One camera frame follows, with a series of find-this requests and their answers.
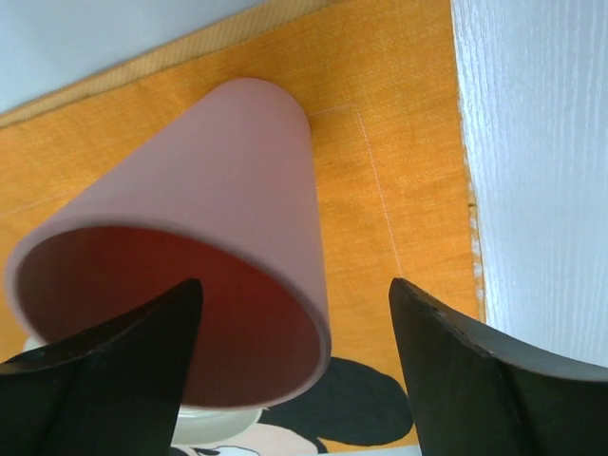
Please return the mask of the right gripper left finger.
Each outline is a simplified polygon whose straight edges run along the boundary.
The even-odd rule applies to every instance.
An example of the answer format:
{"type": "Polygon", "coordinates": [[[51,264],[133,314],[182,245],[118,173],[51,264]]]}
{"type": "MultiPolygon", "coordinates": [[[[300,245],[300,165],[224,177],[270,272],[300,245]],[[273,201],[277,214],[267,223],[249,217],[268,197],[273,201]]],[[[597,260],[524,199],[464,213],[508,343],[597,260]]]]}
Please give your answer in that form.
{"type": "Polygon", "coordinates": [[[203,293],[151,301],[1,365],[4,455],[169,455],[203,293]]]}

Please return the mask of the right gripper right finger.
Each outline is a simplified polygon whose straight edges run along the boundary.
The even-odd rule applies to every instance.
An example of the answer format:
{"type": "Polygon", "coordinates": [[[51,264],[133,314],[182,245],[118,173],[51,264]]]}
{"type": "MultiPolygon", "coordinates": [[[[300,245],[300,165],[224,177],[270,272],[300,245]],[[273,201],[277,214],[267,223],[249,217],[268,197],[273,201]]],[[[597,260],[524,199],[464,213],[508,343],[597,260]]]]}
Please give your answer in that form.
{"type": "Polygon", "coordinates": [[[423,454],[606,454],[606,368],[524,343],[403,278],[389,308],[423,454]]]}

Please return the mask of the cream white plate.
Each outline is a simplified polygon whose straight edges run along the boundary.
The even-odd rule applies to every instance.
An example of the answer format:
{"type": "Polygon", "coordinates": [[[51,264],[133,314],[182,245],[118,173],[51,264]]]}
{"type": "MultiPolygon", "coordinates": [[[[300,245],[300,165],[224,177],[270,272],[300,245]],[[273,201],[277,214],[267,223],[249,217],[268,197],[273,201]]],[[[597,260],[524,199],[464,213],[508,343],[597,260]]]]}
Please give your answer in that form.
{"type": "Polygon", "coordinates": [[[235,437],[255,424],[262,410],[209,410],[181,406],[173,445],[196,445],[220,442],[235,437]]]}

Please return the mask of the pink plastic cup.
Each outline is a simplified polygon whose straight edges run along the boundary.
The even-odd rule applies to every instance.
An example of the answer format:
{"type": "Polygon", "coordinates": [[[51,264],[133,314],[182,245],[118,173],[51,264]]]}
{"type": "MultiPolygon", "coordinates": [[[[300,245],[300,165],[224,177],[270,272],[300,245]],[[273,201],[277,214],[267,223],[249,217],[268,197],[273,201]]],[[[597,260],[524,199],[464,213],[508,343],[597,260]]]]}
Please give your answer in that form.
{"type": "Polygon", "coordinates": [[[49,343],[187,278],[203,292],[187,406],[270,407],[322,376],[332,342],[312,132],[278,85],[211,90],[25,236],[5,290],[49,343]]]}

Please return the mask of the orange Mickey Mouse placemat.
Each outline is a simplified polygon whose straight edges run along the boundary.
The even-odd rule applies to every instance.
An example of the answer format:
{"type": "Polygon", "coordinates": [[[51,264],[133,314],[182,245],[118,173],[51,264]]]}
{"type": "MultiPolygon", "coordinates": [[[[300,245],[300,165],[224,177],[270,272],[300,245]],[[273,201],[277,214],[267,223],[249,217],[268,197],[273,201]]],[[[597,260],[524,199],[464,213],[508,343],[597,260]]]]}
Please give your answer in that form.
{"type": "Polygon", "coordinates": [[[447,1],[270,1],[1,117],[1,355],[14,247],[217,86],[288,91],[312,132],[331,330],[318,381],[239,435],[180,454],[315,455],[417,440],[390,317],[405,278],[477,317],[447,1]]]}

